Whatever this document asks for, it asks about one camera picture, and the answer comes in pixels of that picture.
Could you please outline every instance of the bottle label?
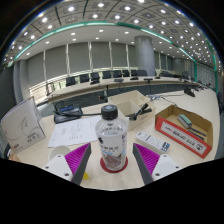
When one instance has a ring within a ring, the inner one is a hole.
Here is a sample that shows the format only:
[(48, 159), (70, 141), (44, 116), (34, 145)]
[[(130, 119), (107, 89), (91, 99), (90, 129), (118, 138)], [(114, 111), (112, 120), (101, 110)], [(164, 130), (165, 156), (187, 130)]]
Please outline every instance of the bottle label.
[(97, 137), (106, 167), (114, 171), (122, 169), (126, 159), (127, 132), (111, 129), (106, 135), (97, 134)]

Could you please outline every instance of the column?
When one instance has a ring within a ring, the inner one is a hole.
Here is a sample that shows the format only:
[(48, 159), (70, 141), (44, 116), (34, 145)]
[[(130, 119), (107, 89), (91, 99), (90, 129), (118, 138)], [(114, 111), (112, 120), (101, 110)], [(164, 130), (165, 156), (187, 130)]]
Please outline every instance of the column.
[(137, 67), (145, 70), (148, 76), (155, 76), (155, 58), (152, 38), (148, 36), (135, 37)]

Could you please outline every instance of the bottle cap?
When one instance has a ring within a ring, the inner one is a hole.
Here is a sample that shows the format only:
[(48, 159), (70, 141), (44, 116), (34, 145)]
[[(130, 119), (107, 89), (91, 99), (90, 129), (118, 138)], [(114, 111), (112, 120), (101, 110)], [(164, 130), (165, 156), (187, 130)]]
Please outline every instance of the bottle cap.
[(113, 120), (118, 117), (118, 110), (115, 105), (106, 105), (101, 108), (101, 114), (105, 120)]

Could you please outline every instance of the plastic water bottle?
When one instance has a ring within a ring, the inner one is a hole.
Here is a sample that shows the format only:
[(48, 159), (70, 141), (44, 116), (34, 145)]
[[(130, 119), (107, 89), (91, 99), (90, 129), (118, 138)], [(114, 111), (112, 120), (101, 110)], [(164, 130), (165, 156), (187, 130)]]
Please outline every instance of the plastic water bottle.
[(115, 105), (102, 107), (101, 114), (103, 119), (96, 124), (95, 130), (102, 158), (107, 169), (117, 171), (126, 162), (127, 124), (118, 118)]

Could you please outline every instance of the table surface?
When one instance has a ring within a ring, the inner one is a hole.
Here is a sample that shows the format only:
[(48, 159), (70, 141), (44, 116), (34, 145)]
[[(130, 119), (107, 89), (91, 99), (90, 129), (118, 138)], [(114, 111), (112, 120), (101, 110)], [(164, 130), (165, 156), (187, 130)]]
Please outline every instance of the table surface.
[[(144, 76), (139, 77), (139, 80), (130, 80), (132, 77), (123, 77), (124, 81), (122, 82), (125, 84), (125, 87), (130, 86), (143, 86), (143, 85), (149, 85), (147, 81), (144, 80), (144, 78), (152, 78), (153, 80), (150, 81), (150, 85), (161, 85), (161, 84), (186, 84), (186, 85), (198, 85), (196, 82), (184, 82), (180, 81), (179, 78), (168, 78), (168, 77), (161, 77), (160, 79), (155, 79), (155, 77), (150, 76)], [(114, 82), (114, 78), (112, 79), (102, 79), (100, 80), (99, 84), (90, 85), (90, 82), (80, 83), (73, 86), (68, 86), (63, 89), (59, 89), (51, 93), (47, 99), (48, 102), (52, 102), (56, 99), (67, 99), (72, 96), (78, 96), (82, 94), (92, 93), (95, 91), (103, 91), (106, 90), (106, 86), (108, 86), (110, 89), (117, 88), (118, 83)]]
[[(181, 95), (183, 91), (164, 93), (162, 95)], [(104, 190), (120, 190), (120, 189), (132, 189), (139, 188), (144, 186), (140, 170), (136, 159), (132, 153), (133, 143), (138, 143), (135, 136), (139, 131), (145, 131), (155, 137), (158, 137), (168, 143), (170, 143), (170, 149), (168, 155), (177, 162), (183, 168), (203, 163), (207, 161), (214, 160), (216, 151), (218, 148), (219, 141), (219, 131), (220, 131), (220, 122), (219, 122), (219, 110), (216, 99), (216, 94), (214, 91), (207, 89), (200, 92), (195, 91), (195, 98), (182, 95), (182, 96), (171, 96), (167, 97), (169, 101), (175, 102), (178, 107), (194, 112), (209, 120), (213, 125), (213, 148), (205, 159), (200, 158), (196, 154), (192, 153), (187, 148), (163, 135), (162, 133), (155, 130), (155, 117), (149, 119), (144, 124), (136, 127), (132, 131), (128, 132), (127, 138), (127, 157), (128, 157), (128, 166), (125, 170), (117, 174), (107, 173), (101, 168), (100, 159), (101, 152), (99, 148), (98, 141), (91, 142), (92, 153), (89, 157), (86, 173), (89, 175), (88, 180), (82, 180), (81, 186), (85, 188), (92, 189), (104, 189)], [(105, 104), (95, 105), (83, 108), (84, 113), (98, 113), (101, 107)], [(171, 103), (159, 99), (154, 101), (156, 107), (156, 114), (161, 110), (167, 108)], [(45, 126), (46, 138), (33, 146), (23, 150), (18, 153), (17, 156), (19, 159), (26, 164), (31, 164), (42, 168), (48, 163), (48, 154), (52, 148), (48, 148), (48, 141), (54, 130), (55, 123), (53, 121), (53, 115), (43, 118), (43, 123)], [(71, 150), (74, 150), (80, 147), (83, 144), (69, 146)]]

